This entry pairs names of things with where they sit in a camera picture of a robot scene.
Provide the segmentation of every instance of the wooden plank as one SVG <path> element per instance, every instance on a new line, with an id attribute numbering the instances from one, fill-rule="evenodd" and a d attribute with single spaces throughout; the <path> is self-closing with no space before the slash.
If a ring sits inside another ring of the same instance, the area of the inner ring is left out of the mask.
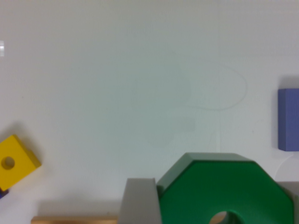
<path id="1" fill-rule="evenodd" d="M 117 224 L 116 217 L 34 217 L 31 224 Z"/>

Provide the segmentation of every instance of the blue block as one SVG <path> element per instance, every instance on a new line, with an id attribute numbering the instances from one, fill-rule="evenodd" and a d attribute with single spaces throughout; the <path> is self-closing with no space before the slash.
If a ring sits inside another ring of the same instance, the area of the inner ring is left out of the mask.
<path id="1" fill-rule="evenodd" d="M 0 190 L 0 199 L 2 199 L 4 196 L 8 194 L 8 189 L 6 191 Z"/>
<path id="2" fill-rule="evenodd" d="M 299 89 L 278 90 L 278 148 L 299 151 Z"/>

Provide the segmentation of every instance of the yellow square block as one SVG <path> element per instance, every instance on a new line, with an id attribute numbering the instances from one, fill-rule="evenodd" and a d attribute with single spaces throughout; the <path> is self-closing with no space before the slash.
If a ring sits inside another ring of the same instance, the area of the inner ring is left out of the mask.
<path id="1" fill-rule="evenodd" d="M 0 189 L 2 191 L 9 189 L 41 166 L 35 154 L 27 150 L 16 135 L 11 135 L 0 143 L 0 162 Z"/>

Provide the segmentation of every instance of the green wooden block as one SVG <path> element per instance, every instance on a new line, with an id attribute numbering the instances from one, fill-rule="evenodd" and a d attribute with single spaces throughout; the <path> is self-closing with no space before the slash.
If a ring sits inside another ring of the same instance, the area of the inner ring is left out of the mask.
<path id="1" fill-rule="evenodd" d="M 291 197 L 255 162 L 235 154 L 187 153 L 158 182 L 163 224 L 293 224 Z"/>

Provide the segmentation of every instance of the circular hole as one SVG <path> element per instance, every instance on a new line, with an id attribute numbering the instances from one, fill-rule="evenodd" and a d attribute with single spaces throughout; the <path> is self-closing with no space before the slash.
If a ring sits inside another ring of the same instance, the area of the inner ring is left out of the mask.
<path id="1" fill-rule="evenodd" d="M 210 221 L 209 224 L 245 224 L 243 218 L 235 212 L 219 212 Z"/>
<path id="2" fill-rule="evenodd" d="M 2 159 L 1 165 L 6 170 L 11 170 L 15 166 L 15 161 L 11 157 Z"/>
<path id="3" fill-rule="evenodd" d="M 209 224 L 221 224 L 226 218 L 227 212 L 219 212 L 209 221 Z"/>

